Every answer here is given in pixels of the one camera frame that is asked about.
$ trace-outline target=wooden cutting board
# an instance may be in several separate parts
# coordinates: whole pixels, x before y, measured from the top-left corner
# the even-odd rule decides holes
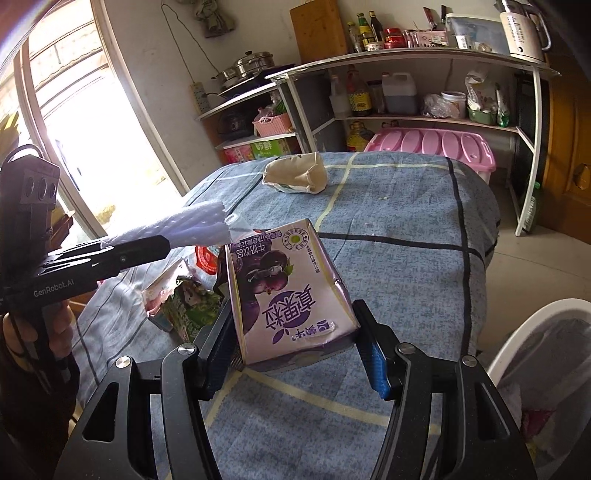
[[[302,63],[348,53],[336,0],[313,0],[290,10]]]

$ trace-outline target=pink lid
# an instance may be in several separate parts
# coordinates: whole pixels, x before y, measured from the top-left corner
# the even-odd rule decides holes
[[[459,160],[477,172],[496,170],[495,157],[479,134],[441,128],[382,128],[366,152],[401,151],[444,155]]]

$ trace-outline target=electric kettle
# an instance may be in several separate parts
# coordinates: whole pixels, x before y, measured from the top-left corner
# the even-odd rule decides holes
[[[539,10],[515,0],[496,0],[495,7],[501,12],[501,23],[505,30],[511,56],[535,63],[544,63],[543,52],[550,49],[552,41]],[[531,19],[532,15],[538,18],[541,30]]]

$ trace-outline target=red label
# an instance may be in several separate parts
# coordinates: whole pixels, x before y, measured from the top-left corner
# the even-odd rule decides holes
[[[197,266],[209,275],[217,273],[218,247],[195,247]]]

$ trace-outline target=green leaf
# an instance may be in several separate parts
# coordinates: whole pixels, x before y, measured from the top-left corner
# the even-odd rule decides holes
[[[294,271],[294,266],[290,263],[290,260],[289,259],[287,259],[287,265],[285,266],[285,268],[283,269],[283,271],[287,275],[291,275],[291,273]]]

